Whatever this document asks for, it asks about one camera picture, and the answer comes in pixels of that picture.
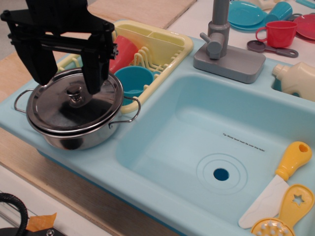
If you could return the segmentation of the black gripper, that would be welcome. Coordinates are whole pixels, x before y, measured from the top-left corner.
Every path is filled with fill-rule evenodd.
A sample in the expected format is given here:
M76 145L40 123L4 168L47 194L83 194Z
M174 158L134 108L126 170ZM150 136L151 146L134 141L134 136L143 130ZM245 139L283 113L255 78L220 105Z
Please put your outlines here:
M117 55L114 25L88 11L85 0L29 0L27 9L5 10L12 45L32 78L46 85L57 72L54 51L81 55L89 94L108 78L109 59Z

